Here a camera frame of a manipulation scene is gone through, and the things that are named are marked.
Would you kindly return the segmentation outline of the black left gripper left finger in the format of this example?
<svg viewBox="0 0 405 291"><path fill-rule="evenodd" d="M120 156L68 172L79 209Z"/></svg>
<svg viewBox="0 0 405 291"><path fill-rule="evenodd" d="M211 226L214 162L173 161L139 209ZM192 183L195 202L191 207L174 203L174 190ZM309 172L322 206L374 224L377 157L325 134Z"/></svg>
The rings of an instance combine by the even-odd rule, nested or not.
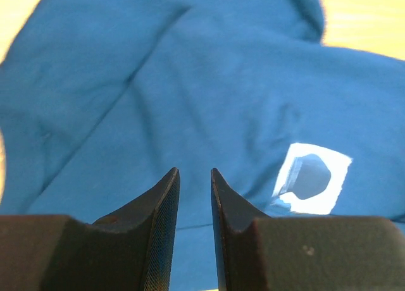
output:
<svg viewBox="0 0 405 291"><path fill-rule="evenodd" d="M172 168L92 224L66 215L1 217L2 290L168 290L180 193Z"/></svg>

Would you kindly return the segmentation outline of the navy blue printed t-shirt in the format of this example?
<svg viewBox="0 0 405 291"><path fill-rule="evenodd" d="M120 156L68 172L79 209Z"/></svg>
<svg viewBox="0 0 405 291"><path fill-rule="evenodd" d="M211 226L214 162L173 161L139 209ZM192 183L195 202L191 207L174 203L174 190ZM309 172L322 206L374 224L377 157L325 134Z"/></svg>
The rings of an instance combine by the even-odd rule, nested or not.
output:
<svg viewBox="0 0 405 291"><path fill-rule="evenodd" d="M216 285L210 171L274 217L404 228L404 62L319 0L41 0L1 63L2 214L93 222L180 171L171 290Z"/></svg>

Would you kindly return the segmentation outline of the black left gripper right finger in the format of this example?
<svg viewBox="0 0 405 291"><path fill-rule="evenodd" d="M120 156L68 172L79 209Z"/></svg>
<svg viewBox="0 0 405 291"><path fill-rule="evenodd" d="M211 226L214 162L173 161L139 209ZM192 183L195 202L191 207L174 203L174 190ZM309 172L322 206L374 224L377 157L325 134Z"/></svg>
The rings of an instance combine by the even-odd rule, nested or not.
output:
<svg viewBox="0 0 405 291"><path fill-rule="evenodd" d="M403 290L404 234L370 216L272 218L211 171L220 290Z"/></svg>

